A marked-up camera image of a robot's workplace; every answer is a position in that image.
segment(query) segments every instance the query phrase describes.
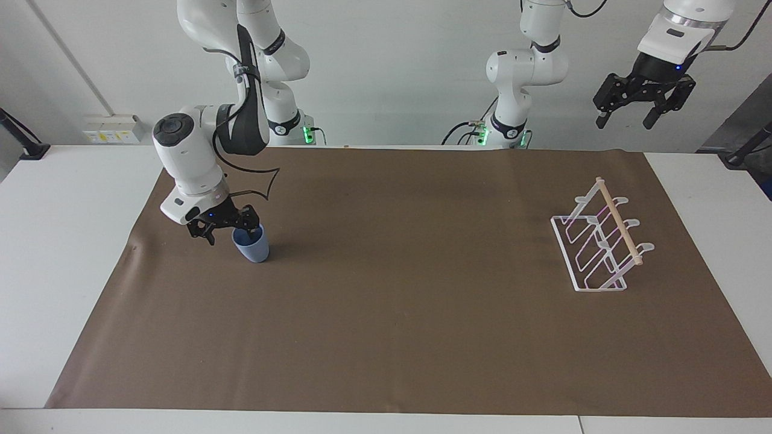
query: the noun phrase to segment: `white rack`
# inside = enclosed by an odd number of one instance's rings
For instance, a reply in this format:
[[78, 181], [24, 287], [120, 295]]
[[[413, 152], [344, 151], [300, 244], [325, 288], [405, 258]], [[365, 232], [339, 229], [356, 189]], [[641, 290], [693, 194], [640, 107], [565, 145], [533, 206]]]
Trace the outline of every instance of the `white rack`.
[[[605, 206], [597, 214], [582, 215], [598, 192], [603, 195]], [[633, 242], [628, 230], [641, 223], [636, 219], [622, 219], [618, 210], [620, 205], [628, 203], [629, 200], [623, 197], [612, 198], [603, 178], [596, 178], [590, 191], [575, 200], [577, 205], [571, 215], [555, 215], [551, 219], [574, 289], [579, 292], [626, 290], [625, 274], [632, 267], [643, 265], [643, 254], [654, 249], [650, 242], [638, 245]], [[606, 234], [604, 224], [609, 218], [614, 219], [616, 227]], [[581, 247], [571, 258], [567, 246]], [[627, 255], [617, 261], [616, 250], [622, 250]], [[599, 287], [591, 287], [589, 281], [593, 277], [598, 280], [605, 277], [606, 280]]]

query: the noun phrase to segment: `tabletop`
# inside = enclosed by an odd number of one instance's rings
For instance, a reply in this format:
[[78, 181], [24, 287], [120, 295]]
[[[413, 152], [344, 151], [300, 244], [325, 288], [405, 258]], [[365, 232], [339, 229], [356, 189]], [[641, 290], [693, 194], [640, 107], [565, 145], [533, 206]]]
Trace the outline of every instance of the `tabletop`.
[[[420, 147], [441, 149], [440, 147]], [[772, 369], [772, 205], [712, 155], [647, 154], [654, 172], [767, 370]], [[772, 419], [42, 408], [150, 194], [161, 163], [148, 146], [54, 147], [0, 183], [0, 431], [166, 432], [770, 432]]]

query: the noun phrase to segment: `electrical outlet box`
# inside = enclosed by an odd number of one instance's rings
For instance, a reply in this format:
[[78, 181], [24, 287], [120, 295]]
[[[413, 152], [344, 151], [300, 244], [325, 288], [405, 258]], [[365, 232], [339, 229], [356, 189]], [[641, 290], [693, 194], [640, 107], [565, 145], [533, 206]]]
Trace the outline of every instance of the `electrical outlet box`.
[[93, 144], [138, 144], [144, 130], [136, 115], [86, 116], [83, 133]]

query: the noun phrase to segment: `wooden handle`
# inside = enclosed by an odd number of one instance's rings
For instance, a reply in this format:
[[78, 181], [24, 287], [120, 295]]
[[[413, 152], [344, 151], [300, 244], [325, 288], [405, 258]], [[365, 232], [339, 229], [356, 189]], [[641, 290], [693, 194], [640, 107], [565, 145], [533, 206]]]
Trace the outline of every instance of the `wooden handle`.
[[611, 193], [609, 193], [608, 188], [606, 188], [606, 181], [601, 177], [597, 177], [595, 181], [601, 188], [603, 199], [606, 200], [608, 210], [611, 211], [611, 215], [614, 216], [614, 221], [617, 223], [617, 227], [619, 228], [619, 232], [622, 234], [622, 238], [625, 239], [625, 244], [627, 244], [628, 250], [630, 250], [630, 256], [632, 256], [632, 260], [635, 261], [635, 265], [643, 265], [643, 256], [639, 255], [638, 249], [635, 248], [635, 243], [632, 241], [630, 232], [628, 232], [627, 228], [625, 227], [625, 221], [622, 220], [622, 216], [619, 215], [619, 210], [617, 210], [616, 205], [614, 205], [614, 198], [611, 197]]

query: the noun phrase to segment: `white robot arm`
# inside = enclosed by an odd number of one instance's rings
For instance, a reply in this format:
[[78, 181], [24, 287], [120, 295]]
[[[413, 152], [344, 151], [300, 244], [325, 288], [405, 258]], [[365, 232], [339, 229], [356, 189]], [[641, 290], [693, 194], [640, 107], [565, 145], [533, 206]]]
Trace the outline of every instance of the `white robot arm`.
[[158, 155], [175, 180], [161, 211], [214, 244], [214, 229], [259, 227], [251, 205], [233, 204], [215, 159], [216, 142], [227, 153], [244, 155], [258, 154], [277, 138], [307, 143], [304, 127], [313, 120], [282, 82], [304, 78], [310, 61], [279, 27], [270, 0], [178, 0], [177, 13], [185, 33], [204, 50], [227, 56], [239, 92], [237, 105], [183, 107], [153, 130]]
[[609, 74], [593, 102], [605, 127], [611, 113], [636, 101], [653, 102], [643, 120], [651, 129], [659, 117], [681, 110], [696, 82], [686, 75], [697, 55], [710, 47], [732, 16], [736, 0], [665, 0], [638, 45], [638, 58], [626, 77]]
[[488, 80], [499, 91], [499, 102], [486, 117], [483, 143], [513, 147], [525, 131], [531, 97], [525, 86], [560, 83], [568, 74], [568, 58], [560, 47], [564, 0], [524, 0], [520, 31], [532, 41], [530, 49], [508, 49], [488, 59]]

